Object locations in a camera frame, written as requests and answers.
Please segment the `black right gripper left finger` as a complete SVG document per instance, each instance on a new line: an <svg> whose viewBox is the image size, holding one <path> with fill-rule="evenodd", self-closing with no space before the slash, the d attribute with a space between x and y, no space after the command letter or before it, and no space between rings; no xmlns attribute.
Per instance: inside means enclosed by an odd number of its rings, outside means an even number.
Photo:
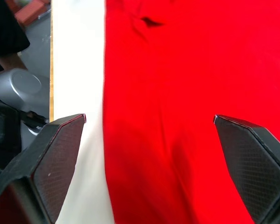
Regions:
<svg viewBox="0 0 280 224"><path fill-rule="evenodd" d="M0 152L0 224L54 224L77 162L86 116L57 119L17 155Z"/></svg>

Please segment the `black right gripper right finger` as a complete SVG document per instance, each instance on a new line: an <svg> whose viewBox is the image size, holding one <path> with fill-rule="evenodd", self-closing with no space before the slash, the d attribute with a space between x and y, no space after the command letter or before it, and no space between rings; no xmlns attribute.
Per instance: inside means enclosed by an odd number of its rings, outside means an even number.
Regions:
<svg viewBox="0 0 280 224"><path fill-rule="evenodd" d="M280 224L280 142L265 127L216 115L229 175L256 224Z"/></svg>

